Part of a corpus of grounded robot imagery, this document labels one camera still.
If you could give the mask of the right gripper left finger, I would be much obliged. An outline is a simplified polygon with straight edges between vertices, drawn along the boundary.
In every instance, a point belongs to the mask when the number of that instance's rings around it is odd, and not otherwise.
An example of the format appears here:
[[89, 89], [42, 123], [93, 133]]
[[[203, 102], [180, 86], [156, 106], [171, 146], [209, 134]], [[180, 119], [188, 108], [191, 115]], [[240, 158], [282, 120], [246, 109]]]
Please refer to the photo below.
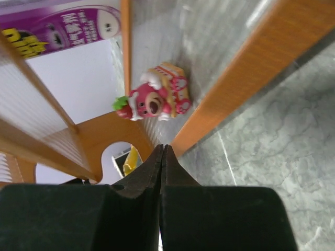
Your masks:
[[113, 185], [7, 185], [1, 250], [157, 250], [163, 145]]

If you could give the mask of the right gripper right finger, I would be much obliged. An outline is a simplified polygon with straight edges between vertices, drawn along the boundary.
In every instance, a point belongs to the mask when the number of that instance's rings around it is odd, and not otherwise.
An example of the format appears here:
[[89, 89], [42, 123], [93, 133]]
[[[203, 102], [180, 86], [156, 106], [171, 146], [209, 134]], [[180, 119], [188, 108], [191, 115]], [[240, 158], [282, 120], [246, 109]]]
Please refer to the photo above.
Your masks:
[[297, 250], [279, 195], [267, 187], [202, 186], [164, 148], [164, 250]]

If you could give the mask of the purple spray can black cap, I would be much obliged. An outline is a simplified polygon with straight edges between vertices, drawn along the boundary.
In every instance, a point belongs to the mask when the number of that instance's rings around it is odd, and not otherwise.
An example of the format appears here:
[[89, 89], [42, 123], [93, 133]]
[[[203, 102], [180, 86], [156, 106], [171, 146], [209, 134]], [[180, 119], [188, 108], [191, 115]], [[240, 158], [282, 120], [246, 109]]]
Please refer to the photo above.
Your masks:
[[25, 59], [110, 39], [121, 32], [120, 11], [78, 1], [1, 15], [1, 31]]

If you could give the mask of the yellow chips bag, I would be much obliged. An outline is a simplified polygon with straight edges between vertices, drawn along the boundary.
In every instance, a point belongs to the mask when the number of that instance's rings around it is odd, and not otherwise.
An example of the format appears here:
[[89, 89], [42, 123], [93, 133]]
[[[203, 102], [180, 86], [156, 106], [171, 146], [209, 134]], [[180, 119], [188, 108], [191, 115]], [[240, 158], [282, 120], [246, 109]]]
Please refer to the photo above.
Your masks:
[[142, 159], [139, 155], [138, 150], [131, 145], [130, 151], [125, 159], [123, 164], [124, 175], [129, 175], [132, 171], [134, 171], [139, 165], [141, 165]]

